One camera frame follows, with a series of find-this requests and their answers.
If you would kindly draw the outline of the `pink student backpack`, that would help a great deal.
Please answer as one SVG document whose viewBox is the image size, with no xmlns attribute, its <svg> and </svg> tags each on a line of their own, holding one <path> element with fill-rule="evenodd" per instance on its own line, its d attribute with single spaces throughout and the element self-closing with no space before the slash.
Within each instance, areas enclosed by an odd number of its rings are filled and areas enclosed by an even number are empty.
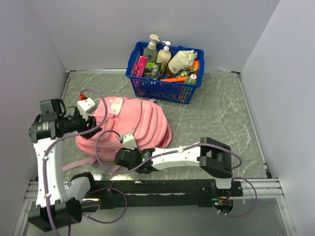
<svg viewBox="0 0 315 236">
<path fill-rule="evenodd" d="M 65 165 L 62 171 L 84 164 L 93 164 L 95 154 L 103 161 L 112 162 L 122 143 L 118 135 L 130 133 L 135 138 L 139 150 L 147 148 L 166 148 L 172 139 L 171 127 L 162 110 L 155 100 L 131 99 L 126 97 L 106 97 L 98 99 L 99 105 L 93 116 L 97 123 L 106 121 L 101 126 L 107 133 L 95 134 L 90 139 L 76 137 L 76 144 L 88 158 Z"/>
</svg>

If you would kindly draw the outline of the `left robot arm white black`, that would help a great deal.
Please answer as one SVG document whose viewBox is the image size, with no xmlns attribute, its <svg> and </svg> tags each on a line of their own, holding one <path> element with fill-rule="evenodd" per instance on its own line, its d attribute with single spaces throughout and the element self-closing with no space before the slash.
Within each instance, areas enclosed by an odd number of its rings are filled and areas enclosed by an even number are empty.
<svg viewBox="0 0 315 236">
<path fill-rule="evenodd" d="M 84 138 L 91 138 L 101 131 L 96 118 L 90 115 L 96 108 L 92 99 L 85 98 L 77 102 L 73 115 L 66 116 L 61 99 L 40 102 L 41 113 L 29 129 L 37 158 L 38 191 L 28 221 L 44 232 L 81 222 L 84 197 L 93 197 L 97 192 L 96 181 L 90 172 L 75 175 L 66 189 L 61 162 L 66 134 L 82 133 Z"/>
</svg>

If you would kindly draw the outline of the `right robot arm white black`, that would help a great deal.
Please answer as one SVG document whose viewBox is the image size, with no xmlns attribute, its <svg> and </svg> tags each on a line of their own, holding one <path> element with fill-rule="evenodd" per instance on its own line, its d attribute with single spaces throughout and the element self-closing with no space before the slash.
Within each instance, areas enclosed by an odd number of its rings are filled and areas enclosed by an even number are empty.
<svg viewBox="0 0 315 236">
<path fill-rule="evenodd" d="M 172 167 L 200 167 L 215 179 L 215 190 L 225 196 L 232 190 L 231 147 L 209 137 L 199 143 L 178 148 L 120 149 L 114 159 L 118 166 L 140 174 Z"/>
</svg>

